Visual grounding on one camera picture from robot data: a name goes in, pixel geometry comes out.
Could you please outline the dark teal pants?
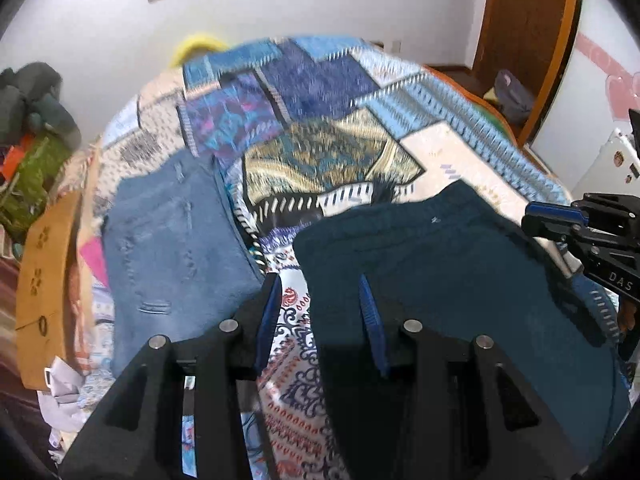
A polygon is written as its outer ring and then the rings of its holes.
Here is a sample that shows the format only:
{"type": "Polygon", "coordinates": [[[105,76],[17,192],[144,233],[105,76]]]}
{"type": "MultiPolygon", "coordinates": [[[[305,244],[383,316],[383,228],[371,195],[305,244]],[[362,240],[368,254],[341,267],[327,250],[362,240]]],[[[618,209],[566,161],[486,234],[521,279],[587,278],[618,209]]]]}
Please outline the dark teal pants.
{"type": "Polygon", "coordinates": [[[566,479],[629,409],[610,300],[462,181],[349,209],[293,243],[354,479],[566,479]]]}

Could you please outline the silver white suitcase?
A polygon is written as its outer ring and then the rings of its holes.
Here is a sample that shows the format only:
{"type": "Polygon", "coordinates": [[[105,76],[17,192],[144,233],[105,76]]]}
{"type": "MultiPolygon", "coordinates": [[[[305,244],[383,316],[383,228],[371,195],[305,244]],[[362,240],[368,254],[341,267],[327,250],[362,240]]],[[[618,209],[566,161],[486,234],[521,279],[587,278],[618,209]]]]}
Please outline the silver white suitcase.
{"type": "Polygon", "coordinates": [[[615,129],[599,154],[580,178],[572,196],[579,200],[588,193],[640,195],[639,157],[634,139],[615,129]]]}

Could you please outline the grey white crumpled cloth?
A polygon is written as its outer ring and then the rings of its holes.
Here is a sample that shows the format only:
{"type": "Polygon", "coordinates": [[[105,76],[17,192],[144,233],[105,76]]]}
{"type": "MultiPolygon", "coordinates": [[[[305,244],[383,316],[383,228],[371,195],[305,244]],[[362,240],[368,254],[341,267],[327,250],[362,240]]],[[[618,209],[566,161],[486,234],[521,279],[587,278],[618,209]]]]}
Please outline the grey white crumpled cloth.
{"type": "Polygon", "coordinates": [[[85,376],[59,356],[48,367],[53,370],[53,389],[49,390],[44,383],[44,390],[37,391],[40,414],[52,429],[77,434],[87,420],[78,404],[85,376]]]}

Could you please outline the white small electronic device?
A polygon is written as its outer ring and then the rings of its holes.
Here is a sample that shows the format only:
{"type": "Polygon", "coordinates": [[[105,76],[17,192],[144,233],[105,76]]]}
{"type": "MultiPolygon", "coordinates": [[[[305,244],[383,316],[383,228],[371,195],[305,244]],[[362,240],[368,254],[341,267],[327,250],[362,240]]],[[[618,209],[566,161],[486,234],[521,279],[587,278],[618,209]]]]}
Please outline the white small electronic device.
{"type": "Polygon", "coordinates": [[[51,367],[46,367],[43,370],[43,375],[44,375],[44,382],[46,383],[46,386],[49,390],[53,389],[53,370],[51,367]]]}

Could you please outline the grey backpack on floor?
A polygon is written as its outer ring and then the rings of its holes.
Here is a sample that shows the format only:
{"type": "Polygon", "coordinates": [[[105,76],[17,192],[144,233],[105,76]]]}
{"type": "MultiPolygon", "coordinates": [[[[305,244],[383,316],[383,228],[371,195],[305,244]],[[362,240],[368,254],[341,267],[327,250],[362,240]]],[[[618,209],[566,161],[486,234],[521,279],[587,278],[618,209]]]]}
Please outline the grey backpack on floor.
{"type": "Polygon", "coordinates": [[[535,105],[535,97],[522,85],[510,70],[499,70],[494,90],[503,116],[511,124],[526,123],[535,105]]]}

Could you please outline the pink curtain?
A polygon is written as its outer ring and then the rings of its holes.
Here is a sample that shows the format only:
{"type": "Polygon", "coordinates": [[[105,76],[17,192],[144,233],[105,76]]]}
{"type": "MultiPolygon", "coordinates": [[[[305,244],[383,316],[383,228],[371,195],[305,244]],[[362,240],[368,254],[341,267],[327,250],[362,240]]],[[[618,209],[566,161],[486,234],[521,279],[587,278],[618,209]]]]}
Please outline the pink curtain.
{"type": "Polygon", "coordinates": [[[17,266],[9,260],[1,259],[1,396],[4,400],[24,398],[24,388],[17,369],[17,279],[17,266]]]}

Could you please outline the tan plush blanket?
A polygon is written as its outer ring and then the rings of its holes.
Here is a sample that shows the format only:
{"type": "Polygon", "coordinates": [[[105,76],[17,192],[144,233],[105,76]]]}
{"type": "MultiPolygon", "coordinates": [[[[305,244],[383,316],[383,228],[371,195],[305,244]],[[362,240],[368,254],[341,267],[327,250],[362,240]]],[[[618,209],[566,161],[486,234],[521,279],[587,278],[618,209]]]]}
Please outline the tan plush blanket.
{"type": "Polygon", "coordinates": [[[92,369],[90,354],[93,348],[94,315],[92,313],[92,273],[81,257],[80,248],[96,234],[93,220],[93,197],[100,171],[101,149],[98,144],[80,150],[72,156],[65,170],[63,190],[76,194],[75,243],[73,261],[68,278],[68,298],[72,309],[72,349],[75,367],[83,375],[92,369]]]}

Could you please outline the folded blue denim jeans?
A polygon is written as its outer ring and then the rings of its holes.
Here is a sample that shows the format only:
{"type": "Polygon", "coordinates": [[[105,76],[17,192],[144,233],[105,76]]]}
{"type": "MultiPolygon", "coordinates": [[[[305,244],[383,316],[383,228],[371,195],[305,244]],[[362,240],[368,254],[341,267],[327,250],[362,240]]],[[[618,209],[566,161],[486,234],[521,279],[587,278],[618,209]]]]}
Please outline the folded blue denim jeans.
{"type": "Polygon", "coordinates": [[[114,300],[114,375],[151,337],[201,336],[262,288],[216,160],[187,151],[119,183],[102,243],[114,300]]]}

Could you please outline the magenta cloth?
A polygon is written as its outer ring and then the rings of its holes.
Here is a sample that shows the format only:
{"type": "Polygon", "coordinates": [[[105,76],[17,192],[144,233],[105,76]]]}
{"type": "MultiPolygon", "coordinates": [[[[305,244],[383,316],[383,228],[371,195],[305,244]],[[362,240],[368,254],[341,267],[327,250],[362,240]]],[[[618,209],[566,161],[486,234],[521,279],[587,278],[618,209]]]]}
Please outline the magenta cloth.
{"type": "Polygon", "coordinates": [[[108,275],[103,252],[102,238],[94,236],[79,249],[91,274],[105,287],[108,287],[108,275]]]}

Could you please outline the patchwork patterned bedspread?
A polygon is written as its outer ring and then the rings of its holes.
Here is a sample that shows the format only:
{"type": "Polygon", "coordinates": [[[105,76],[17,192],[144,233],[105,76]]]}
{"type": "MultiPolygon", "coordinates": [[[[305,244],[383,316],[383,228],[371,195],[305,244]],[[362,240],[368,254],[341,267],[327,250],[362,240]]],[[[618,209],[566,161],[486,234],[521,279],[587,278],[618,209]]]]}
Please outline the patchwork patterned bedspread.
{"type": "MultiPolygon", "coordinates": [[[[282,283],[268,364],[238,385],[249,479],[353,479],[326,411],[293,247],[300,231],[356,207],[423,202],[456,181],[521,229],[529,203],[570,204],[567,190],[454,87],[350,37],[255,41],[152,81],[102,139],[93,202],[101,238],[119,183],[180,151],[216,160],[248,252],[264,281],[275,273],[282,283]]],[[[583,276],[562,243],[532,238],[564,275],[583,276]]],[[[183,479],[201,479],[194,392],[188,376],[183,479]]]]}

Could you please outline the green bag with clutter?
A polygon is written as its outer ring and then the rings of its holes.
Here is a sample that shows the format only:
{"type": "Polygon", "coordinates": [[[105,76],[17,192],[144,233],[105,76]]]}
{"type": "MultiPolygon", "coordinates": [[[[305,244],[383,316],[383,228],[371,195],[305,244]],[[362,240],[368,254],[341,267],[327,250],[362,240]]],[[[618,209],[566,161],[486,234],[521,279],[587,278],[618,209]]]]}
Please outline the green bag with clutter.
{"type": "Polygon", "coordinates": [[[1,224],[23,243],[32,224],[47,207],[49,192],[72,151],[56,136],[37,136],[8,187],[1,193],[1,224]]]}

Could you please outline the grey stuffed toy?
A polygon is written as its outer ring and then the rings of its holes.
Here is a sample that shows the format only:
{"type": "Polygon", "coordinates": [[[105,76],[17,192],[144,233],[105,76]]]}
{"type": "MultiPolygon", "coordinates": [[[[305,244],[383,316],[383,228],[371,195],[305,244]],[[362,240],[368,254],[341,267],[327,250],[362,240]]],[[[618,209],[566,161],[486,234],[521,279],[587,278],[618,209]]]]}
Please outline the grey stuffed toy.
{"type": "Polygon", "coordinates": [[[60,102],[61,75],[49,64],[33,62],[1,72],[1,145],[15,145],[26,133],[51,133],[66,148],[80,147],[81,134],[60,102]]]}

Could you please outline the yellow round object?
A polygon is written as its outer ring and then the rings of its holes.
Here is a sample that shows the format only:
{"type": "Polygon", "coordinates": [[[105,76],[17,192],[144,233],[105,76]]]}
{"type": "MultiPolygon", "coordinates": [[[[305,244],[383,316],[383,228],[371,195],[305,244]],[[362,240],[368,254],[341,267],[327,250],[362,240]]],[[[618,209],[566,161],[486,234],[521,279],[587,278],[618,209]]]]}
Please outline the yellow round object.
{"type": "Polygon", "coordinates": [[[183,66],[185,62],[199,55],[210,52],[224,52],[228,49],[229,46],[225,42],[205,32],[198,32],[187,36],[177,44],[174,52],[172,52],[169,66],[171,68],[183,66]]]}

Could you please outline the brown wooden door frame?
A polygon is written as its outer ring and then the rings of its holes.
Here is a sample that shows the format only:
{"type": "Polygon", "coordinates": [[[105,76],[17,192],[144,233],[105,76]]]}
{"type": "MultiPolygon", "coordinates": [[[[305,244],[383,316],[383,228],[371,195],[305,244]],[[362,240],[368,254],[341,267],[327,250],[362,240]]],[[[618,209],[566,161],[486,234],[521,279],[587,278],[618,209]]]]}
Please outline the brown wooden door frame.
{"type": "Polygon", "coordinates": [[[486,0],[472,74],[487,90],[499,70],[534,96],[526,121],[515,128],[518,146],[539,129],[566,67],[580,0],[486,0]]]}

